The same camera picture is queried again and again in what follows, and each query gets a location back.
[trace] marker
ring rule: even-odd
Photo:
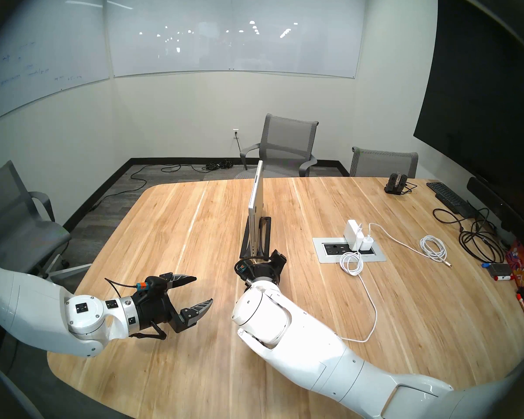
[[[493,279],[494,280],[511,280],[511,279],[515,279],[516,276],[514,275],[509,275],[509,276],[493,276]]]
[[[520,306],[522,307],[522,310],[524,311],[524,300],[522,299],[522,296],[520,294],[517,294],[516,298],[518,299],[518,302]]]

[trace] wooden table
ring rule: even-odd
[[[524,314],[514,283],[492,281],[458,245],[458,227],[433,218],[441,204],[426,181],[413,182],[418,187],[411,194],[393,196],[383,191],[383,178],[265,179],[271,249],[287,257],[280,288],[340,336],[362,339],[374,321],[363,286],[338,264],[320,264],[312,238],[341,237],[350,218],[379,223],[413,247],[434,235],[445,242],[452,268],[373,230],[388,258],[367,263],[362,272],[378,309],[377,328],[367,343],[349,346],[384,370],[427,374],[455,389],[500,379],[524,357]],[[116,340],[89,359],[49,353],[52,372],[136,418],[358,417],[291,383],[236,334],[231,311],[244,283],[233,265],[251,187],[252,180],[228,180],[146,190],[77,293],[109,299],[115,293],[104,277],[133,284],[173,271],[198,277],[170,291],[175,308],[213,297],[211,309],[178,335],[164,325],[165,341]]]

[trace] chair backrest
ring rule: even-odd
[[[9,160],[0,168],[0,243],[13,231],[39,220],[37,207]]]
[[[402,173],[415,178],[417,153],[395,153],[393,151],[364,150],[353,147],[350,177],[390,177],[392,173]]]
[[[266,165],[290,169],[298,175],[301,164],[311,158],[318,125],[318,121],[292,120],[266,114],[260,159]]]

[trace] whiteboard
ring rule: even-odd
[[[24,0],[0,30],[0,116],[109,77],[103,0]]]
[[[364,10],[365,0],[107,0],[114,76],[258,70],[352,78]]]

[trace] gray carpet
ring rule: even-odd
[[[134,165],[105,192],[104,196],[136,189],[143,182],[130,176],[144,165]],[[194,165],[201,170],[203,165]],[[85,215],[72,231],[72,240],[63,256],[71,266],[92,263],[120,221],[147,188],[163,183],[200,182],[203,180],[227,180],[242,171],[242,165],[231,169],[203,174],[191,167],[164,173],[161,165],[145,167],[135,178],[147,180],[138,191],[124,192],[106,198],[94,211]],[[340,177],[337,168],[312,167],[312,177]],[[62,285],[74,293],[83,275],[75,275]],[[31,400],[45,419],[81,419],[83,417],[119,419],[128,416],[93,401],[57,379],[47,364],[46,352],[21,342],[6,334],[0,350],[0,369]]]

